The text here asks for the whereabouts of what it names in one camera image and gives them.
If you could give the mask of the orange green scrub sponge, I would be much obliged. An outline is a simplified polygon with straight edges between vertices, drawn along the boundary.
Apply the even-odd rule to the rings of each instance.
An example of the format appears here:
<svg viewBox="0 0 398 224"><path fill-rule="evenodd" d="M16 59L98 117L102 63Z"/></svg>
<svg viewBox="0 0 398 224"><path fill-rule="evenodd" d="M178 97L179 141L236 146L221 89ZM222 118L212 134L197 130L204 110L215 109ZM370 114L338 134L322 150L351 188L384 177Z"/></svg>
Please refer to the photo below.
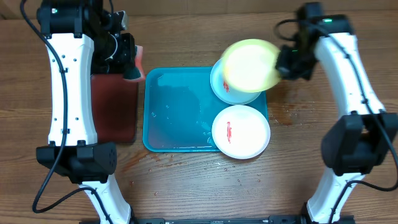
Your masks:
<svg viewBox="0 0 398 224"><path fill-rule="evenodd" d="M130 65L124 72L123 78L131 83L142 82L146 79L143 67L142 56L143 46L135 45L135 55L132 58L134 64Z"/></svg>

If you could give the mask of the yellow plate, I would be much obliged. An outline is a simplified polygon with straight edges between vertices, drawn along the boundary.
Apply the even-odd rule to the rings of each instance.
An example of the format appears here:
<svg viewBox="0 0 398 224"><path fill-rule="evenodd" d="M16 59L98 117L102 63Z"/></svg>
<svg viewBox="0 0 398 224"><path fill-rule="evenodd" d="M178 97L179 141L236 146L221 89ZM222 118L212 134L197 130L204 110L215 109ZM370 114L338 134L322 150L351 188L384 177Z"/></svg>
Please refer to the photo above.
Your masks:
<svg viewBox="0 0 398 224"><path fill-rule="evenodd" d="M266 91L282 80L275 68L279 53L280 50L266 40L240 40L221 56L223 79L238 91Z"/></svg>

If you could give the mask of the white plate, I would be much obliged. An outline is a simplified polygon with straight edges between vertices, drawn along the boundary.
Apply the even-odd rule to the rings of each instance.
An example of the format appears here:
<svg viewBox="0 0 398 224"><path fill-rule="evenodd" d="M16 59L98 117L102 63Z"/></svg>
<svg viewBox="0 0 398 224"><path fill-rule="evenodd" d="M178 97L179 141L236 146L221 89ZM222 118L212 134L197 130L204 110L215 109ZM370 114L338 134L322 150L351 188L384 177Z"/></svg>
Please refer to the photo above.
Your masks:
<svg viewBox="0 0 398 224"><path fill-rule="evenodd" d="M266 117L257 109L246 105L233 105L223 109L211 127L216 147L234 159L251 159L262 153L271 139Z"/></svg>

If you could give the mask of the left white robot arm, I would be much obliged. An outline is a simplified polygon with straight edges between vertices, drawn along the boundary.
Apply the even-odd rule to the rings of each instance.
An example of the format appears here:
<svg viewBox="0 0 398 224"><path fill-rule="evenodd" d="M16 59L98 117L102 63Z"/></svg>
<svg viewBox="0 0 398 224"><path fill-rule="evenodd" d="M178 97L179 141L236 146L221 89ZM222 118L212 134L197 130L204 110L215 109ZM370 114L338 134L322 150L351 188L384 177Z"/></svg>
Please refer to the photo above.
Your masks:
<svg viewBox="0 0 398 224"><path fill-rule="evenodd" d="M77 184L100 223L135 223L114 175L116 145L98 141L91 104L94 74L140 77L128 17L105 10L101 1L43 1L37 20L52 76L52 123L47 145L36 149L37 161Z"/></svg>

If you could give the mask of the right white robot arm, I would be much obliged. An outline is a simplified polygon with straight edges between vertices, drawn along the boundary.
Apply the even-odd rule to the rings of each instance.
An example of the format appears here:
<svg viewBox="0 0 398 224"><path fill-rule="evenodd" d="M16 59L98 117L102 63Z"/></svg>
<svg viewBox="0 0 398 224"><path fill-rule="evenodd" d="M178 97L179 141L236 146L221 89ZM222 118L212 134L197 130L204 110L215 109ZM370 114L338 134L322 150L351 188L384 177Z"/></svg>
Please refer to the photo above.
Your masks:
<svg viewBox="0 0 398 224"><path fill-rule="evenodd" d="M388 113L369 83L357 38L346 16L298 16L293 47L284 45L276 69L284 80L309 80L320 64L338 107L338 120L321 142L325 171L304 206L304 223L353 223L340 212L364 177L382 164L392 144L397 115Z"/></svg>

